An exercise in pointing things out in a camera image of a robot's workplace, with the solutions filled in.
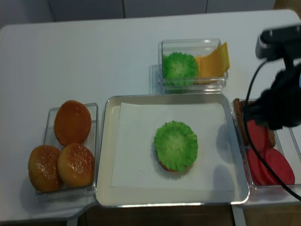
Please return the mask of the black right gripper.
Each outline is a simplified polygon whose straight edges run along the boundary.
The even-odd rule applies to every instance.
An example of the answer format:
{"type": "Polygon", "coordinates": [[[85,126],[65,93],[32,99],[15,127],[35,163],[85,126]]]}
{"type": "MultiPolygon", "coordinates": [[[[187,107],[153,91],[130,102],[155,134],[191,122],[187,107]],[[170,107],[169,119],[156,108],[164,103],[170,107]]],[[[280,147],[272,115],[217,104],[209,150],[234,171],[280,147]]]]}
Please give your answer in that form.
{"type": "Polygon", "coordinates": [[[248,104],[246,120],[270,130],[293,128],[301,124],[301,69],[280,71],[269,89],[248,104]]]}

